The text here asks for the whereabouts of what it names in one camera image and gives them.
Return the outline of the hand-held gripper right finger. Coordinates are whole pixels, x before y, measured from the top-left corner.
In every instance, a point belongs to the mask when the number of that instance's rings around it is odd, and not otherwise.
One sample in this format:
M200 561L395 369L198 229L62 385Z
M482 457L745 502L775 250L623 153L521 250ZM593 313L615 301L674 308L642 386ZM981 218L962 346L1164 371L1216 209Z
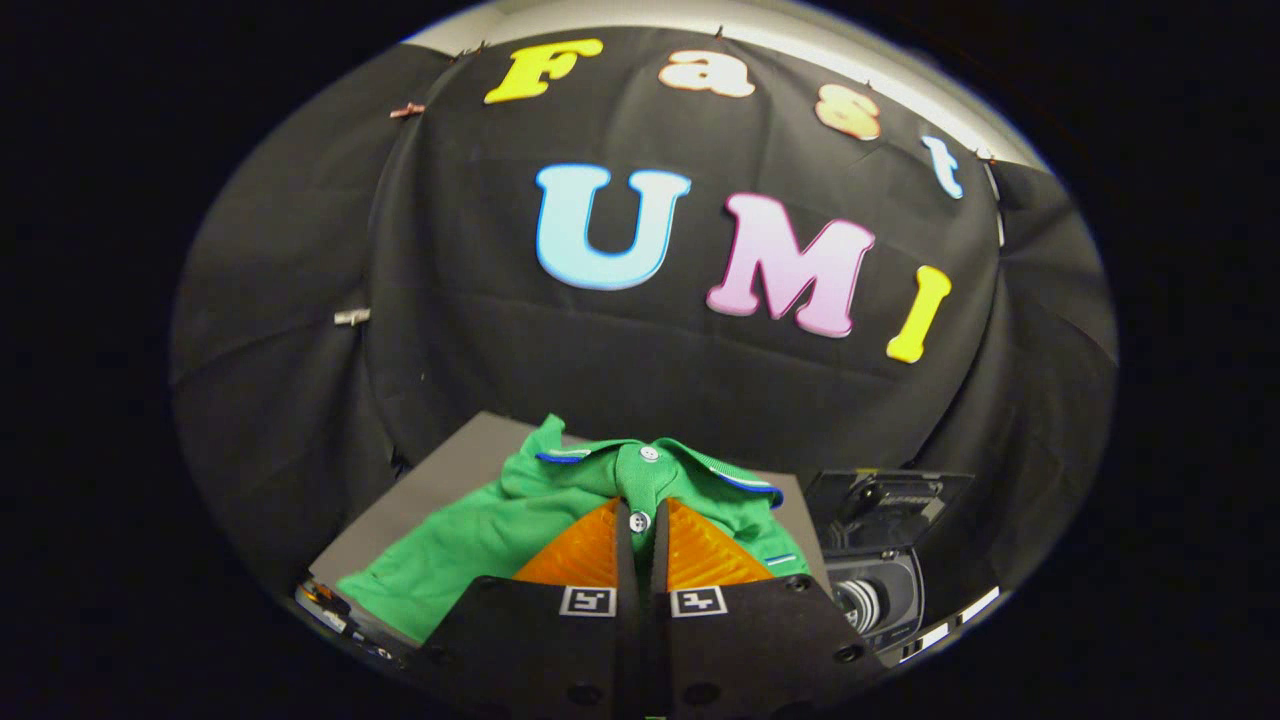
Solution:
M815 719L887 667L814 577L773 575L686 503L655 528L652 684L667 719Z

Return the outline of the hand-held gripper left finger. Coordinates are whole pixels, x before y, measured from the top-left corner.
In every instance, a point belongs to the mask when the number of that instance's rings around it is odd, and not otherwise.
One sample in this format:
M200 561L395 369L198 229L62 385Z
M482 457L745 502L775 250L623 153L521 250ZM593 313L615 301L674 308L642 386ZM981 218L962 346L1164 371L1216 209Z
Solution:
M512 578L475 578L415 653L466 719L613 719L634 702L639 619L628 505L576 521Z

